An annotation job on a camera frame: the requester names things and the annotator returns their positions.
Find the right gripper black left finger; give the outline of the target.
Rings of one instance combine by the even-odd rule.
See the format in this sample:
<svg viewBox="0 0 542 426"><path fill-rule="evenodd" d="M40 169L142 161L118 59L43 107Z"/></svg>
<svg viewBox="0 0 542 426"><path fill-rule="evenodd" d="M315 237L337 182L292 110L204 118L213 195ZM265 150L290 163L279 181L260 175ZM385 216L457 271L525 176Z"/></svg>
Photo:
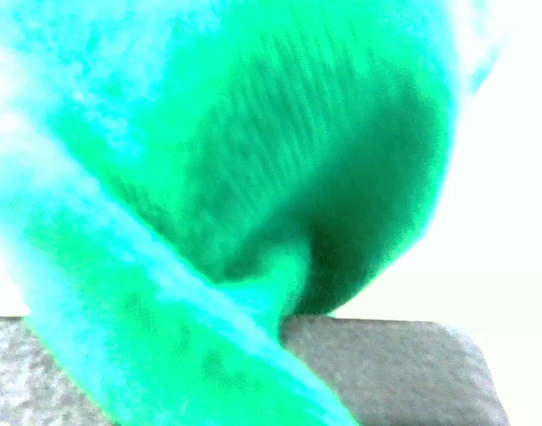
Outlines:
<svg viewBox="0 0 542 426"><path fill-rule="evenodd" d="M21 319L0 318L0 425L109 425Z"/></svg>

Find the green t shirt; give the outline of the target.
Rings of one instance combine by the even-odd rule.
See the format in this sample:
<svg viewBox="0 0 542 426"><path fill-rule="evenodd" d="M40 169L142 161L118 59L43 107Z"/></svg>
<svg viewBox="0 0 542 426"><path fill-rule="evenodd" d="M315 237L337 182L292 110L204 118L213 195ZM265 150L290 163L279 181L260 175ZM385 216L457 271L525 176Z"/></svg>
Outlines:
<svg viewBox="0 0 542 426"><path fill-rule="evenodd" d="M279 340L425 232L504 1L0 1L0 242L120 425L352 425Z"/></svg>

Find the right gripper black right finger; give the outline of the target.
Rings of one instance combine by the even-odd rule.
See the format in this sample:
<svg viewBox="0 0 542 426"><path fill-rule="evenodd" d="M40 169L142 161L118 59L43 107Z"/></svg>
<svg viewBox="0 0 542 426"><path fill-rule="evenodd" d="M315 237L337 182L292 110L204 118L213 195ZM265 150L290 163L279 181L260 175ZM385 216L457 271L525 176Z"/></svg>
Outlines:
<svg viewBox="0 0 542 426"><path fill-rule="evenodd" d="M282 343L361 425L507 425L483 352L429 321L299 316Z"/></svg>

